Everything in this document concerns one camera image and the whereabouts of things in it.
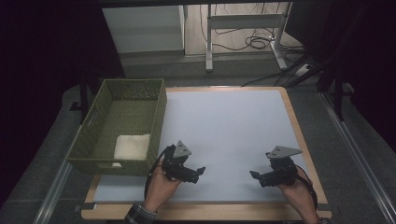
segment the gray floor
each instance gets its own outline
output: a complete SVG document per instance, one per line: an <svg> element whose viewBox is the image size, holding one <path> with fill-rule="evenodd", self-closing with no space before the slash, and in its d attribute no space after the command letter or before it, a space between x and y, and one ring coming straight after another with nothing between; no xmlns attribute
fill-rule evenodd
<svg viewBox="0 0 396 224"><path fill-rule="evenodd" d="M215 57L214 71L205 71L205 58L178 54L122 55L127 77L165 78L167 87L241 86L278 72L272 54ZM279 76L254 85L272 86ZM350 156L346 144L315 89L318 77L288 89L288 94L310 150L318 176L332 207L334 223L387 223L372 192ZM32 223L59 165L78 130L80 114L69 111L79 101L78 87L64 93L63 108L35 159L0 211L0 223ZM396 155L355 110L346 97L345 124L389 197L396 201ZM76 205L83 203L92 176L72 169L49 223L105 223L81 218Z"/></svg>

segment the hand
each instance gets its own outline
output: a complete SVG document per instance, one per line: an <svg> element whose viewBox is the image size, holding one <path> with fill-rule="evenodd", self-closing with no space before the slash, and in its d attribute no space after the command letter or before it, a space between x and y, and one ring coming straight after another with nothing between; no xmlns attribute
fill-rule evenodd
<svg viewBox="0 0 396 224"><path fill-rule="evenodd" d="M311 183L300 167L297 167L297 170L299 176ZM319 223L320 218L315 209L314 200L303 182L296 179L292 186L281 184L278 187L290 205L300 214L305 224Z"/></svg>
<svg viewBox="0 0 396 224"><path fill-rule="evenodd" d="M143 204L151 212L157 212L158 208L172 197L181 183L181 180L177 179L168 180L163 173L162 164L163 161L160 161L152 174L151 183L148 186L148 194Z"/></svg>

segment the plastic basket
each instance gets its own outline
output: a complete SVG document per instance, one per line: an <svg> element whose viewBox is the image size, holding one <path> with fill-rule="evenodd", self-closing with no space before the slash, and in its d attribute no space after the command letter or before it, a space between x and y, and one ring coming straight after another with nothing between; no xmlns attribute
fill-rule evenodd
<svg viewBox="0 0 396 224"><path fill-rule="evenodd" d="M86 175L147 175L158 156L166 101L163 79L104 80L66 159ZM147 133L145 159L114 159L120 135Z"/></svg>

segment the person's left hand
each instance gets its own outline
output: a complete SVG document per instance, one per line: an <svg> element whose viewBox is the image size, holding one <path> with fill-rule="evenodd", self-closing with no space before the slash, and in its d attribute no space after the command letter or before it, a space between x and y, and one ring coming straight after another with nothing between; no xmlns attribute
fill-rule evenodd
<svg viewBox="0 0 396 224"><path fill-rule="evenodd" d="M151 212L157 212L158 208L166 203L175 193L181 180L168 180L161 167L163 161L160 161L154 173L152 174L151 183L148 186L148 194L143 204Z"/></svg>

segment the white cloth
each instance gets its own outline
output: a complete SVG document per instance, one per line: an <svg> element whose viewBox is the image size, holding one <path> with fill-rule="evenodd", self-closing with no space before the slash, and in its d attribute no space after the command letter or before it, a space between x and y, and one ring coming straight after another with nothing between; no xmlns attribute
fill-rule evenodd
<svg viewBox="0 0 396 224"><path fill-rule="evenodd" d="M114 159L143 160L149 149L149 133L143 135L120 135L114 150Z"/></svg>

